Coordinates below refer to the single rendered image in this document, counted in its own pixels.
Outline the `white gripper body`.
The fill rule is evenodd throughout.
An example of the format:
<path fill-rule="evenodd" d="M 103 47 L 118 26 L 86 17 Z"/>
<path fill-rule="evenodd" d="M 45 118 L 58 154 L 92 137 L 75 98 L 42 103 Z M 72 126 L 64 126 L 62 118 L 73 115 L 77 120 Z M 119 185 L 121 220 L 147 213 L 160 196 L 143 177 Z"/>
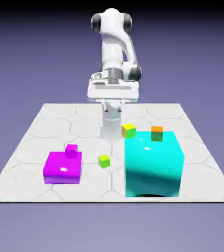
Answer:
<path fill-rule="evenodd" d="M 87 90 L 89 99 L 127 99 L 139 98 L 139 83 L 137 81 L 123 81 L 109 84 L 108 79 L 90 79 Z"/>

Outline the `small yellow cube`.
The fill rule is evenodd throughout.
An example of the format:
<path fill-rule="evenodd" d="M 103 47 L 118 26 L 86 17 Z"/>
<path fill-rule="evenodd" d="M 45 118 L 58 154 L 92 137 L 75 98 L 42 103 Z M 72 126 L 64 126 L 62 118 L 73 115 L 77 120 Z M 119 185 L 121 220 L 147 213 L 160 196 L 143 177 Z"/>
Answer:
<path fill-rule="evenodd" d="M 136 126 L 132 123 L 122 125 L 122 136 L 124 138 L 133 138 L 136 136 Z"/>

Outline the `small orange cube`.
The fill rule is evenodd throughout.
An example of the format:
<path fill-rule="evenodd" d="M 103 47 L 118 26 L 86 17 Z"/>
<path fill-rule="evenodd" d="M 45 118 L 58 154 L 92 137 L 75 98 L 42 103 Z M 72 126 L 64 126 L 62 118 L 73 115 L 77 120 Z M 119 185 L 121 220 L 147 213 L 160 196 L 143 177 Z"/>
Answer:
<path fill-rule="evenodd" d="M 151 126 L 151 141 L 162 142 L 163 139 L 163 127 Z"/>

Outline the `small lime green cube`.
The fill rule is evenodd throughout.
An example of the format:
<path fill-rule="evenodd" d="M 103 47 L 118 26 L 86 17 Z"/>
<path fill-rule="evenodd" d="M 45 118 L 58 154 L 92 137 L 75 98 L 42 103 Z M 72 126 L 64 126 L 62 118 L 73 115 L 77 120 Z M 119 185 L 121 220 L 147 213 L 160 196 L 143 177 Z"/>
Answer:
<path fill-rule="evenodd" d="M 98 164 L 101 168 L 107 168 L 110 166 L 110 157 L 108 155 L 100 155 L 98 157 Z"/>

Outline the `small magenta cube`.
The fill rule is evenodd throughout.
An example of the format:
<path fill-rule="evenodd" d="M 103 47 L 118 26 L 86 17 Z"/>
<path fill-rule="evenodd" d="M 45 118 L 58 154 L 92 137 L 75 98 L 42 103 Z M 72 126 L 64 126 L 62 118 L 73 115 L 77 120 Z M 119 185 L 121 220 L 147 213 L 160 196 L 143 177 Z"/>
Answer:
<path fill-rule="evenodd" d="M 78 154 L 78 146 L 76 144 L 67 144 L 64 153 L 67 158 L 76 158 Z"/>

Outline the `large cyan box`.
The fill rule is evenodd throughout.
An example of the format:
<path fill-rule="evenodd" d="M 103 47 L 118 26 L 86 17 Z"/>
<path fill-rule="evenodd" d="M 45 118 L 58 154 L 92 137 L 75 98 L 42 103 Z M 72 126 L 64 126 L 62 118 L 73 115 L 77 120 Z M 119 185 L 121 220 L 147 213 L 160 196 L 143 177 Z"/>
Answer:
<path fill-rule="evenodd" d="M 126 197 L 179 195 L 185 156 L 174 132 L 164 131 L 159 142 L 138 131 L 124 147 Z"/>

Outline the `large magenta box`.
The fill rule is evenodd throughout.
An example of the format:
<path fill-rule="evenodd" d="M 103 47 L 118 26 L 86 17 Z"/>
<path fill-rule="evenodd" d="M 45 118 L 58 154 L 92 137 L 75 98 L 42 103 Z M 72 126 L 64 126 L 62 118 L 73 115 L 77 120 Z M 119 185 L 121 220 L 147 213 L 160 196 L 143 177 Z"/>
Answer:
<path fill-rule="evenodd" d="M 43 167 L 45 184 L 79 184 L 82 175 L 82 152 L 67 157 L 65 152 L 50 152 Z"/>

